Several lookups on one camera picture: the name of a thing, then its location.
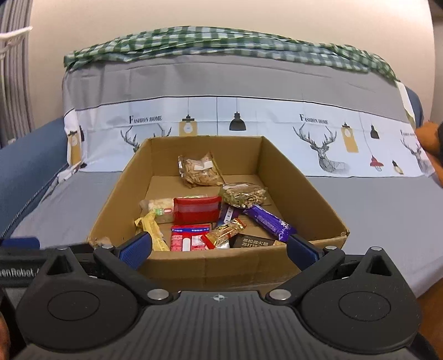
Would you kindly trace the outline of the yellow snack bar wrapper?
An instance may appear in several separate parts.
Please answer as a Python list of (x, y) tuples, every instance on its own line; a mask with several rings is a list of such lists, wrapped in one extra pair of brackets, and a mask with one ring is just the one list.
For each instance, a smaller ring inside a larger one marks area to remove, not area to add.
[(143, 217), (137, 218), (134, 221), (137, 228), (142, 229), (144, 232), (148, 232), (151, 236), (153, 243), (153, 251), (169, 251), (166, 241), (164, 240), (163, 234), (159, 228), (159, 225), (155, 221), (155, 211), (152, 210), (148, 212)]

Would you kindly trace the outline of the purple chocolate bar wrapper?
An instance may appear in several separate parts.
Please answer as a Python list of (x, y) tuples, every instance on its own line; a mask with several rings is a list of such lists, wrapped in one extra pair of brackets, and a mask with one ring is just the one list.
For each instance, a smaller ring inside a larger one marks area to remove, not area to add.
[(289, 223), (259, 205), (252, 205), (250, 208), (245, 209), (243, 213), (280, 242), (286, 243), (291, 235), (297, 234), (297, 230)]

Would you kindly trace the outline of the red white snack packet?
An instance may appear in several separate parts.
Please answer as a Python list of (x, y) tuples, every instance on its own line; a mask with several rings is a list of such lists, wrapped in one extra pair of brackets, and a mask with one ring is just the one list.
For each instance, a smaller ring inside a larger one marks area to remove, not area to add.
[(211, 229), (210, 223), (172, 226), (170, 250), (176, 252), (207, 250), (208, 248), (201, 237)]

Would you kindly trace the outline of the pale biscuit packet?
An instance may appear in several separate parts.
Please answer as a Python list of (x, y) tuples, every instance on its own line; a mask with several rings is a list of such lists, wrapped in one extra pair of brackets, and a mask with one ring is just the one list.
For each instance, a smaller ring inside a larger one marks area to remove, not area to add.
[(147, 215), (149, 212), (154, 212), (157, 223), (173, 223), (174, 204), (172, 198), (142, 199), (139, 202), (139, 206), (142, 216)]

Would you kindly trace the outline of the red pink snack packet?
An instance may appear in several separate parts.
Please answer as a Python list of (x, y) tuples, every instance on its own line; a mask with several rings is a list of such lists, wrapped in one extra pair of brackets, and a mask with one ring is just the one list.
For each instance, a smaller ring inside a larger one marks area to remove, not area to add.
[(177, 225), (214, 223), (218, 220), (222, 198), (177, 197), (173, 199), (173, 222)]

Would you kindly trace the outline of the dark brown chocolate bar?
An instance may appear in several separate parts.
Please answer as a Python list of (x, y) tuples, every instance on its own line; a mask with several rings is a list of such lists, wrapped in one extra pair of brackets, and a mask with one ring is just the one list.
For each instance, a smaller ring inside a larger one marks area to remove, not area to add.
[(230, 248), (262, 248), (273, 246), (274, 240), (254, 235), (237, 234), (230, 240)]

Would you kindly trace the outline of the gold red snack bar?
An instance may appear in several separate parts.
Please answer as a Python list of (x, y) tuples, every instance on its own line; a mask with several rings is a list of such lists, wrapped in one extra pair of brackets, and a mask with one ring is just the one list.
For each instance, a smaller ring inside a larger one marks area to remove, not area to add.
[(245, 228), (246, 225), (239, 218), (234, 218), (202, 235), (200, 239), (209, 249), (221, 248)]

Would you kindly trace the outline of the clear bag of nuts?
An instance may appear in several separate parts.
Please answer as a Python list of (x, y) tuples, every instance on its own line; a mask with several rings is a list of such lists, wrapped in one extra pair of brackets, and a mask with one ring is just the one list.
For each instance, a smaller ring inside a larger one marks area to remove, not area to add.
[(257, 184), (237, 182), (223, 184), (219, 196), (228, 205), (239, 209), (248, 209), (253, 205), (261, 205), (267, 199), (267, 190)]

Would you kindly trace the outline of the clear bag of crackers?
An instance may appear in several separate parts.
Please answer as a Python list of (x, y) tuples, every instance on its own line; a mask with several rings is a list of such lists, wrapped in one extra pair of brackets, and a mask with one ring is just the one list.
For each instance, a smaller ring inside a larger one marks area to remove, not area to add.
[(180, 155), (178, 169), (183, 182), (188, 187), (222, 186), (225, 183), (211, 152), (207, 152), (201, 159)]

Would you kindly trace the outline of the orange plush toy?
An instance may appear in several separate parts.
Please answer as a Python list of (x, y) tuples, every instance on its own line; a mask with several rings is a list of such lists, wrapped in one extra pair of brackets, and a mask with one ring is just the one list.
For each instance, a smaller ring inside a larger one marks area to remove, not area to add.
[(443, 185), (442, 127), (442, 123), (437, 125), (434, 122), (425, 122), (415, 130), (422, 148), (434, 167), (440, 185)]

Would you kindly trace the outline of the green checkered cloth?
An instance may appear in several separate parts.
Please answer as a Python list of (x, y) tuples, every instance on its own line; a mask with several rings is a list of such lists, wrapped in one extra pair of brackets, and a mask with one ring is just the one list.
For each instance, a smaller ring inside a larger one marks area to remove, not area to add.
[(267, 58), (341, 71), (377, 73), (398, 80), (381, 56), (351, 45), (311, 43), (270, 33), (212, 26), (174, 26), (124, 35), (64, 56), (64, 67), (75, 71), (100, 61), (133, 61), (181, 55), (236, 55)]

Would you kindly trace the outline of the white clothes hanger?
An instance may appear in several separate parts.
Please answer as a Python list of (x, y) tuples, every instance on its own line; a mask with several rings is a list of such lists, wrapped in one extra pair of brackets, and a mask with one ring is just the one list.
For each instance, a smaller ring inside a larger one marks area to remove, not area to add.
[(33, 30), (32, 26), (27, 26), (21, 29), (13, 30), (10, 32), (1, 32), (0, 34), (0, 41), (1, 41), (1, 48), (0, 48), (0, 55), (1, 58), (4, 58), (6, 53), (12, 49), (13, 47), (17, 46), (25, 36)]

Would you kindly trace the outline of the grey curtain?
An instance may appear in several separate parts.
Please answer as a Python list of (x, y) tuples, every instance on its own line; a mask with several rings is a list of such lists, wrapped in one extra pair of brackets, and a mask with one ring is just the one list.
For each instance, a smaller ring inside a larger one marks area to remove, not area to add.
[[(1, 2), (1, 32), (31, 26), (32, 1)], [(29, 33), (1, 58), (1, 146), (35, 128), (29, 90)]]

